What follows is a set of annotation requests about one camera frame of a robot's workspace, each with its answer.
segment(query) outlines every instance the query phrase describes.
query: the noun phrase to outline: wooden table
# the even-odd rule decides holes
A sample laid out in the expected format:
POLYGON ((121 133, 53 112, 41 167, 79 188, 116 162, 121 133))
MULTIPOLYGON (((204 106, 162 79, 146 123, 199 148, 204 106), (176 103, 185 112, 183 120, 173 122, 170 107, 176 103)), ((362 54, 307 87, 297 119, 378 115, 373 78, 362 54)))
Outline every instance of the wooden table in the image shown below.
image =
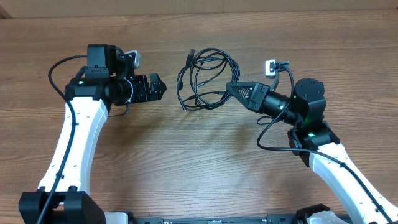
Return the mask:
MULTIPOLYGON (((22 222, 21 192, 37 188, 62 128, 64 102, 47 80, 48 69, 84 54, 87 44, 102 43, 141 51, 139 73, 159 73, 168 88, 161 101, 134 105, 127 116, 105 124, 91 170, 91 196, 103 210, 240 217, 324 203, 345 213, 299 157, 257 148, 259 114, 235 99, 211 111, 181 109, 177 74, 190 49, 206 47, 229 53, 242 81, 270 85, 263 75, 270 58, 289 60, 296 81, 323 81, 325 119, 362 173, 398 205, 395 10, 0 20, 1 223, 22 222)), ((84 64, 59 66, 55 82, 63 89, 84 64)), ((223 90, 229 79, 226 72, 204 91, 223 90)), ((289 94, 285 73, 278 91, 289 94)), ((288 129, 276 124, 264 144, 288 146, 288 129)))

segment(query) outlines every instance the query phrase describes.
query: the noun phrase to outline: thin black wire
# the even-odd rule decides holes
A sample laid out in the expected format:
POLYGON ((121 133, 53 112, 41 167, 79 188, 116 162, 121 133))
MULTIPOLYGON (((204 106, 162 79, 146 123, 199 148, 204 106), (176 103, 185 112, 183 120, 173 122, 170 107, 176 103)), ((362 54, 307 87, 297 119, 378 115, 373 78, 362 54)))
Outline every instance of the thin black wire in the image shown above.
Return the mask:
POLYGON ((127 104, 126 104, 126 111, 125 111, 123 114, 109 115, 108 117, 110 118, 110 117, 113 117, 113 116, 124 116, 124 115, 126 115, 126 114, 129 113, 129 110, 130 110, 130 105, 127 105, 127 104))
POLYGON ((44 203, 42 212, 39 215, 39 218, 37 219, 37 223, 36 224, 41 224, 43 221, 43 218, 45 216, 45 214, 47 213, 47 210, 49 209, 49 206, 51 204, 52 201, 52 197, 54 195, 55 190, 57 189, 58 183, 60 182, 61 176, 62 176, 62 172, 63 169, 65 168, 65 163, 67 162, 68 159, 68 155, 70 152, 70 148, 72 146, 72 142, 73 142, 73 137, 75 135, 75 128, 76 128, 76 115, 75 115, 75 110, 73 109, 72 104, 70 103, 70 101, 68 101, 65 97, 65 95, 62 93, 62 91, 56 86, 56 84, 54 83, 54 81, 52 80, 52 71, 55 69, 55 67, 57 67, 58 65, 60 65, 63 62, 66 62, 68 60, 72 60, 75 58, 83 58, 83 57, 87 57, 87 55, 76 55, 76 56, 72 56, 72 57, 67 57, 59 62, 57 62, 55 65, 53 65, 50 70, 49 70, 49 81, 50 84, 52 85, 52 87, 55 89, 55 91, 57 91, 57 93, 63 98, 63 100, 65 100, 65 102, 67 103, 70 113, 72 115, 72 128, 70 131, 70 137, 69 137, 69 141, 68 141, 68 145, 67 145, 67 149, 65 150, 65 154, 63 155, 63 159, 60 165, 60 169, 58 170, 58 173, 56 174, 56 178, 54 181, 54 184, 51 188, 49 197, 47 198, 47 200, 44 203))
MULTIPOLYGON (((360 186, 363 188, 363 190, 365 191, 365 193, 368 195, 368 197, 371 199, 372 203, 376 206, 376 208, 382 213, 382 215, 384 216, 384 218, 389 222, 389 223, 393 223, 393 221, 391 220, 391 218, 388 216, 388 214, 386 213, 386 211, 383 209, 383 207, 379 204, 379 202, 377 202, 377 200, 373 197, 372 193, 369 191, 369 189, 365 186, 365 184, 362 182, 362 180, 358 177, 358 175, 356 175, 356 173, 347 166, 347 164, 345 164, 344 162, 339 161, 338 159, 331 157, 325 153, 322 152, 318 152, 318 151, 313 151, 313 150, 309 150, 309 149, 296 149, 296 148, 281 148, 281 147, 266 147, 261 145, 260 140, 263 137, 263 135, 267 132, 267 130, 276 122, 278 122, 279 118, 282 117, 282 115, 284 114, 285 110, 289 107, 290 102, 293 99, 294 96, 294 81, 293 81, 293 75, 292 72, 285 66, 280 65, 280 68, 285 70, 290 77, 290 82, 292 85, 292 91, 290 94, 290 99, 289 102, 286 104, 285 108, 278 114, 278 116, 276 116, 275 119, 273 119, 270 123, 268 123, 267 127, 264 128, 264 130, 261 132, 261 134, 259 135, 259 137, 257 138, 257 146, 260 147, 261 149, 265 149, 268 151, 297 151, 297 152, 306 152, 306 153, 314 153, 320 156, 323 156, 327 159, 330 159, 331 161, 339 164, 341 167, 344 167, 355 179, 356 181, 358 181, 358 183, 360 184, 360 186)), ((259 124, 259 121, 265 118, 265 116, 261 117, 260 119, 258 119, 257 123, 259 124)), ((297 128, 297 124, 299 122, 301 122, 302 119, 299 119, 295 122, 294 126, 293 126, 293 134, 295 134, 295 130, 297 128)))
POLYGON ((185 67, 183 67, 178 74, 177 77, 177 96, 180 101, 180 104, 182 108, 187 111, 196 111, 196 110, 202 110, 202 109, 207 109, 207 110, 212 110, 215 109, 219 106, 222 106, 225 102, 227 102, 231 97, 232 94, 228 91, 210 91, 206 93, 198 93, 197 88, 200 86, 205 85, 206 83, 214 80, 218 75, 220 75, 226 68, 227 64, 231 67, 232 71, 232 77, 231 77, 231 82, 238 82, 239 78, 241 76, 240 68, 239 65, 229 56, 226 52, 216 49, 216 48, 207 48, 199 51, 193 58, 192 61, 185 67), (207 56, 203 56, 203 54, 207 52, 213 52, 207 56), (213 67, 204 67, 203 65, 208 62, 215 62, 215 61, 220 61, 220 63, 216 66, 213 67), (200 70, 214 70, 217 68, 222 67, 222 69, 213 77, 207 79, 206 81, 203 81, 199 84, 198 82, 198 75, 200 70), (180 89, 182 88, 182 78, 185 74, 185 72, 190 69, 190 85, 193 91, 193 95, 188 97, 185 100, 181 99, 180 96, 180 89), (193 77, 193 71, 196 69, 196 74, 195 77, 193 77), (208 95, 208 94, 217 94, 217 95, 222 95, 219 101, 215 103, 210 103, 209 101, 206 101, 202 98, 203 95, 208 95), (195 105, 186 105, 185 102, 188 100, 193 100, 195 99, 195 105))

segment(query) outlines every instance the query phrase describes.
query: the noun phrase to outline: wire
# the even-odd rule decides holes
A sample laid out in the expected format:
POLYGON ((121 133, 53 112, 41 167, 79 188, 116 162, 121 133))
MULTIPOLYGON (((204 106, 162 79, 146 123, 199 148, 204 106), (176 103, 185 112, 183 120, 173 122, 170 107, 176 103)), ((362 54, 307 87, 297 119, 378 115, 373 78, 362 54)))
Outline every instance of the wire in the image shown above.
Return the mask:
POLYGON ((209 91, 206 93, 198 93, 198 87, 201 87, 208 82, 214 80, 218 75, 220 75, 224 69, 226 68, 227 64, 229 64, 231 71, 232 71, 232 77, 231 77, 231 82, 238 82, 239 78, 241 76, 240 68, 239 65, 229 56, 226 52, 216 49, 216 48, 207 48, 199 51, 195 56, 193 55, 195 51, 191 50, 190 54, 188 54, 187 61, 185 67, 183 67, 178 74, 177 77, 177 96, 180 101, 180 104, 182 108, 185 111, 196 111, 196 110, 202 110, 202 109, 207 109, 207 110, 212 110, 215 109, 219 106, 222 106, 225 102, 227 102, 231 97, 232 94, 228 91, 209 91), (212 52, 207 56, 203 56, 203 54, 212 52), (204 67, 203 65, 208 62, 220 62, 218 65, 214 67, 204 67), (201 83, 198 82, 198 75, 200 70, 214 70, 217 68, 222 67, 222 69, 213 77, 207 79, 206 81, 203 81, 201 83), (190 85, 193 91, 193 95, 188 97, 185 100, 182 100, 180 97, 180 90, 182 89, 182 78, 187 70, 190 70, 190 85), (219 101, 215 103, 210 103, 209 101, 206 101, 202 98, 203 95, 209 95, 209 94, 216 94, 216 95, 222 95, 219 101), (186 105, 185 102, 188 100, 193 100, 195 99, 195 105, 186 105))
MULTIPOLYGON (((260 143, 261 138, 263 137, 263 135, 267 132, 267 130, 276 122, 279 121, 279 118, 282 117, 282 115, 285 113, 285 110, 289 107, 290 102, 292 101, 292 98, 294 96, 294 81, 293 81, 293 75, 292 72, 285 66, 283 65, 279 65, 279 67, 283 70, 285 70, 290 77, 290 82, 292 85, 292 91, 290 94, 290 99, 289 102, 286 104, 285 108, 278 114, 278 116, 275 117, 275 119, 273 119, 270 123, 260 123, 259 121, 263 118, 265 118, 266 116, 261 117, 260 119, 257 120, 257 124, 259 125, 265 125, 268 124, 266 126, 266 128, 264 128, 264 130, 261 132, 261 134, 259 135, 259 137, 257 138, 257 146, 260 147, 261 149, 265 149, 268 151, 297 151, 297 152, 305 152, 305 153, 314 153, 320 156, 323 156, 337 164, 339 164, 341 167, 344 167, 355 179, 356 181, 358 181, 358 183, 360 184, 360 186, 363 188, 363 190, 365 191, 365 193, 368 195, 368 197, 371 199, 372 203, 376 206, 376 208, 378 209, 378 211, 380 211, 382 213, 382 215, 384 216, 384 218, 389 222, 389 223, 393 223, 393 221, 391 220, 391 218, 388 216, 388 214, 386 213, 386 211, 383 209, 383 206, 379 204, 379 202, 377 202, 377 200, 374 198, 374 196, 372 195, 372 193, 369 191, 369 189, 365 186, 365 184, 363 183, 363 181, 358 177, 358 175, 356 175, 356 173, 347 166, 347 164, 345 164, 344 162, 339 161, 338 159, 331 157, 325 153, 322 152, 318 152, 318 151, 313 151, 313 150, 309 150, 309 149, 296 149, 296 148, 281 148, 281 147, 266 147, 266 146, 262 146, 260 143)), ((293 135, 295 135, 295 130, 297 128, 297 124, 299 122, 302 121, 302 118, 299 118, 294 126, 293 126, 293 135)))
POLYGON ((113 116, 124 116, 124 115, 129 113, 129 110, 130 110, 130 105, 126 104, 126 111, 123 114, 109 115, 108 117, 110 118, 110 117, 113 117, 113 116))
POLYGON ((58 170, 58 172, 57 172, 57 174, 56 174, 55 181, 54 181, 54 184, 53 184, 53 186, 52 186, 52 188, 51 188, 49 197, 47 198, 47 200, 46 200, 45 203, 44 203, 42 212, 40 213, 39 218, 37 219, 36 224, 41 224, 41 223, 42 223, 42 221, 43 221, 43 219, 44 219, 44 216, 45 216, 45 214, 47 213, 47 210, 49 209, 49 206, 50 206, 50 204, 51 204, 51 201, 52 201, 52 197, 53 197, 53 195, 54 195, 54 192, 55 192, 55 190, 57 189, 57 186, 58 186, 58 183, 60 182, 60 179, 62 178, 62 172, 63 172, 63 169, 65 168, 65 164, 66 164, 67 159, 68 159, 68 155, 69 155, 69 152, 70 152, 70 148, 71 148, 71 146, 72 146, 73 137, 74 137, 74 135, 75 135, 75 128, 76 128, 76 115, 75 115, 75 110, 73 109, 73 106, 72 106, 72 104, 70 103, 70 101, 68 101, 68 100, 66 99, 65 95, 62 93, 62 91, 56 86, 56 84, 55 84, 54 81, 52 80, 52 77, 51 77, 52 71, 55 69, 55 67, 57 67, 58 65, 62 64, 63 62, 66 62, 66 61, 68 61, 68 60, 72 60, 72 59, 75 59, 75 58, 83 58, 83 57, 87 57, 87 55, 76 55, 76 56, 72 56, 72 57, 67 57, 67 58, 65 58, 65 59, 63 59, 63 60, 57 62, 57 63, 56 63, 55 65, 53 65, 53 66, 50 68, 50 70, 49 70, 49 81, 50 81, 50 84, 53 86, 53 88, 55 89, 55 91, 57 91, 57 93, 63 98, 63 100, 65 100, 65 102, 67 103, 67 105, 68 105, 68 107, 69 107, 70 113, 71 113, 71 115, 72 115, 72 128, 71 128, 71 130, 70 130, 70 137, 69 137, 67 149, 65 150, 65 154, 64 154, 64 156, 63 156, 63 159, 62 159, 62 162, 61 162, 61 165, 60 165, 60 169, 58 170))

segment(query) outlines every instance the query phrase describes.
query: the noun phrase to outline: white arm segment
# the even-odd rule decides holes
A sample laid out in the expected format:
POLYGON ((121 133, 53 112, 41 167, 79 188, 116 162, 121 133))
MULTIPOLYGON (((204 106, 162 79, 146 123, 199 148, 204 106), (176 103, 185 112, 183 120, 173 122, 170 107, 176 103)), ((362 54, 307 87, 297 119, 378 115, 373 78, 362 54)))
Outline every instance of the white arm segment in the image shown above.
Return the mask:
MULTIPOLYGON (((371 185, 365 176, 362 175, 351 159, 349 159, 342 144, 326 144, 320 146, 318 152, 325 153, 341 162, 345 162, 363 181, 379 204, 384 207, 392 221, 398 220, 398 208, 388 202, 371 185)), ((345 207, 353 223, 388 223, 382 213, 376 211, 376 206, 372 203, 358 181, 344 167, 340 167, 337 163, 314 153, 310 154, 310 167, 328 184, 338 200, 345 207)))
MULTIPOLYGON (((63 176, 56 189, 57 192, 68 191, 69 186, 76 186, 78 191, 90 194, 90 171, 93 163, 95 146, 103 127, 108 110, 102 100, 95 101, 92 97, 74 97, 71 101, 76 114, 76 129, 72 147, 67 163, 63 170, 63 176)), ((45 191, 51 191, 63 156, 67 149, 70 131, 72 128, 72 116, 67 104, 65 104, 65 120, 58 140, 57 148, 51 164, 44 178, 40 181, 39 188, 45 187, 45 191)))

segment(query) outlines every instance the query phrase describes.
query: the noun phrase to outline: wall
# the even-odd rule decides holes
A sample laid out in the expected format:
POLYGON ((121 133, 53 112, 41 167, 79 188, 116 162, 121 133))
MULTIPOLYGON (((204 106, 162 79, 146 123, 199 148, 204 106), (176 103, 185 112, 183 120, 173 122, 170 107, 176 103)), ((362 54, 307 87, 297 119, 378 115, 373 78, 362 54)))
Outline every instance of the wall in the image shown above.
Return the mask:
POLYGON ((0 0, 0 5, 13 18, 40 18, 395 9, 398 6, 398 0, 0 0))

